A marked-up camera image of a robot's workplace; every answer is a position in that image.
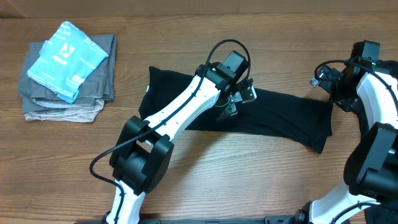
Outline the black t-shirt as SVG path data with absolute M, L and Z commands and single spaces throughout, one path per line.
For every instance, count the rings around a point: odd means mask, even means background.
M 149 89 L 139 107 L 142 119 L 166 107 L 186 89 L 191 75 L 149 67 Z M 322 153 L 327 137 L 332 135 L 333 106 L 324 101 L 256 89 L 251 103 L 237 104 L 237 114 L 219 120 L 215 108 L 194 120 L 189 130 L 249 133 L 290 138 Z

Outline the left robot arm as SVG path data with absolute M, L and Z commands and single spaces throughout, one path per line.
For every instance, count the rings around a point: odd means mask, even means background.
M 200 65 L 186 89 L 167 106 L 125 123 L 109 160 L 116 194 L 102 223 L 139 223 L 144 197 L 168 169 L 174 140 L 208 109 L 215 109 L 215 121 L 236 115 L 233 99 L 242 101 L 242 91 L 252 90 L 252 80 L 241 78 L 248 70 L 248 57 L 232 51 L 224 62 Z

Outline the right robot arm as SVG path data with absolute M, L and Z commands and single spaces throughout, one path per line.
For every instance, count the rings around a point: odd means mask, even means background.
M 341 63 L 319 64 L 310 83 L 345 112 L 364 118 L 361 140 L 346 161 L 343 181 L 308 202 L 286 223 L 345 223 L 371 207 L 397 200 L 397 62 L 380 60 L 380 44 L 363 40 Z

